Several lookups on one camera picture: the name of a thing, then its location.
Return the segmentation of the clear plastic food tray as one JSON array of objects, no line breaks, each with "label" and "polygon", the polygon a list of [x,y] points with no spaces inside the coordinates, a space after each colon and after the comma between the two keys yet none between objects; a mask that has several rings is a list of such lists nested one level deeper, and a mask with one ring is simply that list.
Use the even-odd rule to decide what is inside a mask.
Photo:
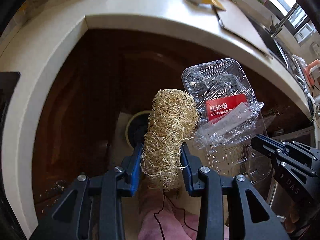
[{"label": "clear plastic food tray", "polygon": [[242,174],[253,184],[264,180],[271,161],[251,146],[255,135],[266,134],[264,103],[240,64],[221,59],[194,65],[183,71],[182,82],[200,115],[194,146],[206,152],[210,168],[224,176]]}]

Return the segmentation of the beige loofah sponge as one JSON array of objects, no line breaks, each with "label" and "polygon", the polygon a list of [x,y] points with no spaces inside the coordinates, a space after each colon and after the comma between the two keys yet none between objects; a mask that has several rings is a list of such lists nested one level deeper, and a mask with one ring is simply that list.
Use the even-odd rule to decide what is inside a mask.
[{"label": "beige loofah sponge", "polygon": [[140,167],[153,189],[180,187],[181,146],[189,140],[199,121],[194,98],[183,90],[159,90],[152,101]]}]

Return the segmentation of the round cream trash bin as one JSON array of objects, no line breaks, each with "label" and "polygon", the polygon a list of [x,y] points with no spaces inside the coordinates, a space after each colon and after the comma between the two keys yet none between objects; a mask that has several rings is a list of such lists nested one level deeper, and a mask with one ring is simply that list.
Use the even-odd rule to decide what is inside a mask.
[{"label": "round cream trash bin", "polygon": [[144,141],[144,135],[148,130],[148,118],[151,111],[141,111],[131,117],[125,129],[127,144],[134,149],[138,143]]}]

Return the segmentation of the steel kitchen faucet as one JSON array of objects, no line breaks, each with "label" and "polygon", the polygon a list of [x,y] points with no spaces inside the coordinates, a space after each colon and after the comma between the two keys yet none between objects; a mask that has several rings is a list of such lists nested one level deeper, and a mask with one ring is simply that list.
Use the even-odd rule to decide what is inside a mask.
[{"label": "steel kitchen faucet", "polygon": [[270,26],[270,33],[272,37],[276,37],[278,35],[278,33],[282,30],[283,25],[289,20],[289,18],[298,8],[299,4],[296,2],[279,23],[274,24],[273,18],[271,18],[272,24]]}]

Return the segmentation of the pink trousers legs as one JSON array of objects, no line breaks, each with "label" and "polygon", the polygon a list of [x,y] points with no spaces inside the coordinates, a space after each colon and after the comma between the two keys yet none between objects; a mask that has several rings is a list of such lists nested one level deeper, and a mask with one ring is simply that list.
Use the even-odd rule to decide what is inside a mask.
[{"label": "pink trousers legs", "polygon": [[142,180],[139,193],[138,239],[196,239],[199,217],[177,207],[161,190]]}]

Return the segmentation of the steel sink basin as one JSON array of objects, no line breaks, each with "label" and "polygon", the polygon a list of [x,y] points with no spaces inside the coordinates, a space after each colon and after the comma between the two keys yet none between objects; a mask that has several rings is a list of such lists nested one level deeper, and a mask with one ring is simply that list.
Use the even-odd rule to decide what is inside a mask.
[{"label": "steel sink basin", "polygon": [[303,76],[298,61],[293,57],[285,44],[277,37],[273,37],[271,32],[264,25],[251,18],[251,16],[246,17],[252,23],[253,27],[256,29],[263,42],[266,44],[267,48],[271,52],[271,55],[274,56],[279,62],[281,62],[284,68],[292,75],[295,81],[299,84],[300,88],[303,90],[308,103],[309,112],[311,114],[310,120],[313,121],[315,113],[314,103],[312,101],[313,97],[309,92],[305,77]]}]

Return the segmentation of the brown cutting board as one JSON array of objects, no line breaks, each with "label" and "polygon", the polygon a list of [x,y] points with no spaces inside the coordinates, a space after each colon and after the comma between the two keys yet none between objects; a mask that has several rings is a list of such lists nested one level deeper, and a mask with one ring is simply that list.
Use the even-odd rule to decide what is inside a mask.
[{"label": "brown cutting board", "polygon": [[220,26],[247,41],[269,58],[273,58],[269,49],[247,16],[230,0],[218,0],[225,11],[217,9]]}]

